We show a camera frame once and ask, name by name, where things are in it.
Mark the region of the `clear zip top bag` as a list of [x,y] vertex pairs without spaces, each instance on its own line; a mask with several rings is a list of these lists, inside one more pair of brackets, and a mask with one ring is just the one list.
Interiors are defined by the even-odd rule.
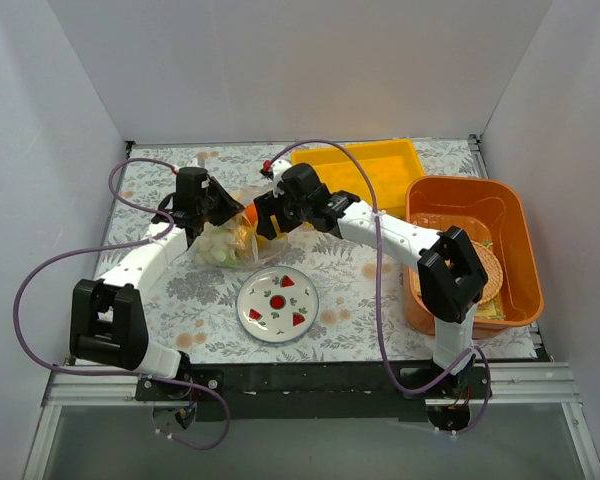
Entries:
[[[243,186],[230,192],[244,207],[267,192],[266,187]],[[269,240],[266,249],[259,250],[254,234],[256,225],[251,225],[244,211],[221,226],[206,222],[202,234],[191,247],[200,262],[221,268],[248,270],[259,268],[280,256],[286,249],[288,239],[283,236]]]

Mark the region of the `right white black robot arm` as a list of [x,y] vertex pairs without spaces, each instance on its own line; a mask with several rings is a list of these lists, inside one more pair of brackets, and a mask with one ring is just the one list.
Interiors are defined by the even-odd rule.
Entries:
[[257,232],[273,240],[303,223],[317,231],[372,247],[376,259],[389,255],[417,273],[421,298],[434,316],[435,345],[424,384],[409,389],[386,363],[394,386],[408,396],[435,389],[455,397],[469,384],[469,371],[479,351],[472,340],[475,312],[488,276],[467,233],[419,227],[380,212],[372,202],[345,191],[332,193],[308,164],[265,162],[261,173],[271,191],[254,201]]

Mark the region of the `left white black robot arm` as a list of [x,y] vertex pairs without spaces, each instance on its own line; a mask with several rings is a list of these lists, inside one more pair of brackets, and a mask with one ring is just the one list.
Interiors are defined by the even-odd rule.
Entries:
[[185,398],[193,386],[185,369],[188,361],[179,351],[149,339],[143,300],[205,226],[221,226],[243,210],[206,169],[180,168],[175,191],[159,204],[146,232],[150,241],[132,249],[98,279],[82,280],[74,287],[70,353],[158,377],[158,387],[168,398]]

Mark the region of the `fake orange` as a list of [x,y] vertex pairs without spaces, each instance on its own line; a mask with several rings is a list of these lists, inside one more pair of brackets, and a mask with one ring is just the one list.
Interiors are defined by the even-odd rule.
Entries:
[[247,220],[251,225],[256,225],[258,222],[258,214],[256,211],[256,207],[253,203],[249,204],[245,207],[244,213],[246,215]]

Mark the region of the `smooth fake yellow lemon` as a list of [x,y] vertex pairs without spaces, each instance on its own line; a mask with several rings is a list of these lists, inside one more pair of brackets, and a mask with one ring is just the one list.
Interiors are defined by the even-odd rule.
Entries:
[[259,250],[266,249],[269,247],[270,241],[268,239],[266,239],[265,237],[255,233],[254,238],[256,241],[256,246]]

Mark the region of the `floral pattern table mat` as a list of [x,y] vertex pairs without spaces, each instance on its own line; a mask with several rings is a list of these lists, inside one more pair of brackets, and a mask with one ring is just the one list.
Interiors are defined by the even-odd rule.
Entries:
[[[132,147],[131,156],[155,158],[184,166],[207,168],[239,201],[268,190],[258,174],[259,163],[276,154],[280,145],[227,147]],[[428,173],[477,176],[466,141],[416,141]],[[120,195],[155,207],[174,190],[174,178],[163,167],[138,163],[126,168]],[[139,239],[149,216],[117,203],[107,243]],[[268,265],[284,265],[306,275],[269,275],[269,288],[252,291],[251,268],[210,265],[194,248],[179,256],[142,293],[150,339],[189,354],[195,363],[273,363],[380,360],[375,320],[376,252],[339,240],[303,225],[276,241]],[[412,328],[406,316],[403,267],[386,255],[382,262],[383,337],[391,360],[428,360],[434,338]],[[236,298],[247,285],[246,327]],[[536,358],[529,328],[505,330],[479,342],[489,359]]]

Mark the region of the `watermelon pattern ceramic plate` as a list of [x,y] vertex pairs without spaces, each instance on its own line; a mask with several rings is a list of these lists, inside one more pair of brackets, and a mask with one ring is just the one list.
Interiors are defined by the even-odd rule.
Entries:
[[250,275],[236,297],[237,318],[255,339],[282,344],[303,336],[319,313],[319,295],[310,278],[287,266]]

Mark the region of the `yellow plastic tray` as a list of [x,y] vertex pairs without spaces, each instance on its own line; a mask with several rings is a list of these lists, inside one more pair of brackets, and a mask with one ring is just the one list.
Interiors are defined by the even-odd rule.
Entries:
[[378,207],[403,218],[409,186],[425,176],[412,141],[350,144],[345,149],[348,154],[335,147],[296,150],[291,154],[291,162],[311,165],[331,192],[347,191],[371,203],[369,189],[373,188]]

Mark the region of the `orange plastic tub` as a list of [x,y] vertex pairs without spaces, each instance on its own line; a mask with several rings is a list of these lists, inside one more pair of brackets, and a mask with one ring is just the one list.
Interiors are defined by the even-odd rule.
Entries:
[[473,334],[483,340],[537,320],[544,297],[522,203],[507,185],[469,177],[423,177],[406,193],[406,220],[444,231],[465,230],[471,241],[488,246],[504,280],[497,297],[479,305]]

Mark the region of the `round woven bamboo basket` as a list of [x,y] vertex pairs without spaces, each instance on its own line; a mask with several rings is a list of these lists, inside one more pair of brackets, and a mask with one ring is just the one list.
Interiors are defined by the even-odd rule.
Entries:
[[494,300],[499,294],[503,285],[504,273],[499,260],[488,246],[476,241],[473,241],[472,245],[487,274],[487,283],[479,301],[479,305],[484,305]]

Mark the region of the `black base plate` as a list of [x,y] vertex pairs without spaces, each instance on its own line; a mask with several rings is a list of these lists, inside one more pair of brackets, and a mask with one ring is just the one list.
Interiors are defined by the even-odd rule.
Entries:
[[438,400],[464,408],[490,395],[481,364],[473,366],[463,383],[446,380],[418,396],[396,389],[379,361],[202,364],[192,366],[185,378],[210,391],[190,391],[142,378],[137,381],[134,399],[171,407],[192,401],[200,422],[225,418],[213,393],[226,401],[233,420],[425,421]]

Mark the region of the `aluminium frame rail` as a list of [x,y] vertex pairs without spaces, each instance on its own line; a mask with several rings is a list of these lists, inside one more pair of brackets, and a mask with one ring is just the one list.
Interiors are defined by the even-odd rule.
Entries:
[[425,279],[449,359],[205,363],[149,337],[150,288],[239,204],[201,167],[184,167],[151,210],[149,236],[119,266],[73,289],[71,366],[55,387],[93,398],[121,386],[112,413],[78,418],[73,399],[45,426],[42,478],[58,479],[600,479],[600,461],[568,368],[491,362],[471,342],[471,309],[486,272],[464,232],[428,232],[385,217],[308,166],[267,162],[256,202],[266,238],[308,222],[370,246]]

